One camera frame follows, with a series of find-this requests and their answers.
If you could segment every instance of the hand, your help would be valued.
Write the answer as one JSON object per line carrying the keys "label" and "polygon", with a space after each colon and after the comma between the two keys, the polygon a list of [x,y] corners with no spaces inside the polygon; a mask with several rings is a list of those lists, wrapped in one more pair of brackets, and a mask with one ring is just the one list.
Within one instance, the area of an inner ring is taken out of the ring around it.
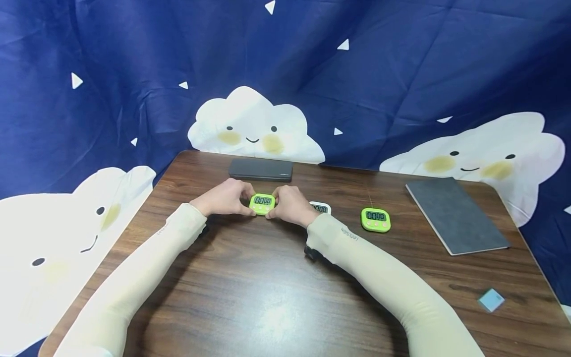
{"label": "hand", "polygon": [[256,192],[251,183],[229,178],[210,191],[193,199],[190,201],[190,204],[205,217],[211,214],[255,216],[256,212],[240,202],[240,198],[249,200],[255,194]]}
{"label": "hand", "polygon": [[268,219],[281,218],[307,228],[319,216],[319,212],[309,204],[297,186],[278,187],[272,195],[278,205],[268,212]]}

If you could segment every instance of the blue sticky note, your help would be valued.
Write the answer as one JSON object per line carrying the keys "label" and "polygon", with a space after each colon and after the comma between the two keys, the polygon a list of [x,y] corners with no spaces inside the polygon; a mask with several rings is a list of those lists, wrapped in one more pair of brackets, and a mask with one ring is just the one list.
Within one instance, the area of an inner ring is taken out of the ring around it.
{"label": "blue sticky note", "polygon": [[488,290],[488,292],[478,300],[480,305],[482,305],[487,312],[494,312],[504,301],[505,299],[494,289]]}

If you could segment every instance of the gray notebook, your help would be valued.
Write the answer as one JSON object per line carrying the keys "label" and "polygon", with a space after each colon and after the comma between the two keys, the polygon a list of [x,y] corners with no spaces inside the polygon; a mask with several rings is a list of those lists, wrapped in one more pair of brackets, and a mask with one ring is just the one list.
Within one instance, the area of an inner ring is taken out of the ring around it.
{"label": "gray notebook", "polygon": [[510,246],[454,178],[413,181],[407,189],[450,255]]}

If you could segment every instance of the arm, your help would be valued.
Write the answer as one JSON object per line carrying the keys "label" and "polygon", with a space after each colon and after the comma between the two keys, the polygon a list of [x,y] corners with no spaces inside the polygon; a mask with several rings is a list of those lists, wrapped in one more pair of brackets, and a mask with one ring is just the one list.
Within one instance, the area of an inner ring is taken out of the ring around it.
{"label": "arm", "polygon": [[274,191],[267,218],[307,228],[307,246],[354,276],[403,325],[411,357],[483,357],[454,309],[398,259],[328,214],[318,214],[297,187]]}
{"label": "arm", "polygon": [[79,313],[54,357],[120,357],[127,328],[143,302],[184,250],[204,229],[210,214],[256,213],[241,204],[256,192],[228,179],[190,203],[181,204],[166,224],[141,244],[101,284]]}

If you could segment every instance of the digital timer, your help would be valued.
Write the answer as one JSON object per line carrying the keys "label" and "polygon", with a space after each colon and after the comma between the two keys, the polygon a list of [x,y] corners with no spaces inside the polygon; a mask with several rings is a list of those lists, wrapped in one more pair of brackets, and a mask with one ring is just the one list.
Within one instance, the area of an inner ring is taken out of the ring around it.
{"label": "digital timer", "polygon": [[309,204],[319,213],[331,214],[331,206],[326,203],[311,201]]}
{"label": "digital timer", "polygon": [[361,225],[368,231],[385,233],[391,229],[391,219],[385,210],[366,207],[361,211]]}
{"label": "digital timer", "polygon": [[276,206],[276,199],[272,195],[255,194],[250,200],[250,208],[258,215],[265,216]]}

